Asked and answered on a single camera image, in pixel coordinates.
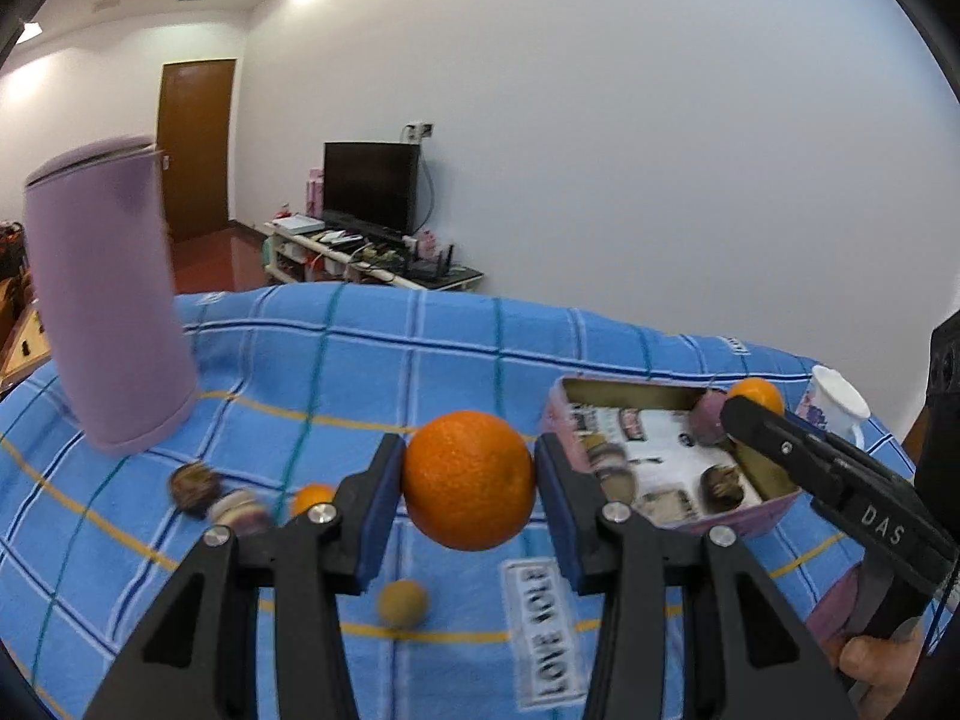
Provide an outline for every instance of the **human hand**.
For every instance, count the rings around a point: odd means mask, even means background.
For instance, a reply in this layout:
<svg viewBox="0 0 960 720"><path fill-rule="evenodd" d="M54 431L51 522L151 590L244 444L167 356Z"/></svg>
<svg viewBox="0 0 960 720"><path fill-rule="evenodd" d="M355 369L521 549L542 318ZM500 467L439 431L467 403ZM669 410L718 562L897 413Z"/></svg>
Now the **human hand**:
<svg viewBox="0 0 960 720"><path fill-rule="evenodd" d="M923 632L920 625L906 641L856 637L850 641L833 638L824 645L827 659L858 682L871 686L857 706L860 720L883 720L899 704L913 677Z"/></svg>

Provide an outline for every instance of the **blue plaid tablecloth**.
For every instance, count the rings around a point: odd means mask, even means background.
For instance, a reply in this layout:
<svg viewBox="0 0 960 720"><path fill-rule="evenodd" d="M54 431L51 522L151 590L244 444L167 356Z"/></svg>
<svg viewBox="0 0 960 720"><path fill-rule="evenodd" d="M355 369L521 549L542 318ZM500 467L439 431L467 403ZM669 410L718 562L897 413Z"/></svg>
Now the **blue plaid tablecloth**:
<svg viewBox="0 0 960 720"><path fill-rule="evenodd" d="M0 403L0 638L61 718L80 718L160 586L205 528L177 514L166 482L202 459L230 487L253 488L286 518L302 485L363 469L384 431L409 435L442 413L484 410L523 434L539 429L547 391L582 373L726 386L764 376L795 408L812 360L733 338L668 336L577 310L460 293L292 285L178 298L200 372L200 400L171 439L122 461L83 437L56 366ZM867 449L899 473L913 467L876 419ZM862 551L800 498L769 535L751 540L762 565L805 616ZM502 589L511 560L549 557L535 509L526 530L483 553L446 550L403 512L379 577L340 612L364 720L579 718L582 701L521 711L517 642ZM431 594L421 630L396 637L377 622L377 591L401 577ZM600 599L563 603L586 683ZM680 711L680 620L665 715ZM277 716L272 613L261 604L260 716Z"/></svg>

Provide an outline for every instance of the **white wall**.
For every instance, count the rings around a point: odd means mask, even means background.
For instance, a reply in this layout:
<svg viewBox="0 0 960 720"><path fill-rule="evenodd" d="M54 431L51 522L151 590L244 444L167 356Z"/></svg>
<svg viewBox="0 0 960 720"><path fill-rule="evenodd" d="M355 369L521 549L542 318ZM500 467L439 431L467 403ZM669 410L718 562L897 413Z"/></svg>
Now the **white wall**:
<svg viewBox="0 0 960 720"><path fill-rule="evenodd" d="M893 0L270 0L237 214L323 142L437 124L431 226L498 295L730 334L901 435L960 271L960 109Z"/></svg>
<svg viewBox="0 0 960 720"><path fill-rule="evenodd" d="M0 74L0 218L23 218L23 180L51 157L100 138L157 132L163 65L242 59L246 26L246 14L150 16L17 50ZM238 62L234 106L239 76ZM233 183L231 175L231 201Z"/></svg>

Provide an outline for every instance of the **brown door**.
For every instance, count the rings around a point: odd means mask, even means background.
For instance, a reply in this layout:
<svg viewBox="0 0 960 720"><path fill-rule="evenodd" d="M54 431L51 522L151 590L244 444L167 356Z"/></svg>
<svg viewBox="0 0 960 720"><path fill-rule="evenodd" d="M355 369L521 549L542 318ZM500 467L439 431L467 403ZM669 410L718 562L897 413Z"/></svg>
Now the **brown door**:
<svg viewBox="0 0 960 720"><path fill-rule="evenodd" d="M163 210L174 241L229 224L227 138L235 59L163 66L157 146Z"/></svg>

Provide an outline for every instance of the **black monitor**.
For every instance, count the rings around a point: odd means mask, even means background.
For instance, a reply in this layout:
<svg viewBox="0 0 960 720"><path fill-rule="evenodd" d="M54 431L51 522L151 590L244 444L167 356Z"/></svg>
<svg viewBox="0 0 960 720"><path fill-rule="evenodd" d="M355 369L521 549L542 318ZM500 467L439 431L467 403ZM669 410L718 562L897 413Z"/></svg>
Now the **black monitor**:
<svg viewBox="0 0 960 720"><path fill-rule="evenodd" d="M323 218L409 235L415 224L418 165L419 146L412 143L327 143Z"/></svg>

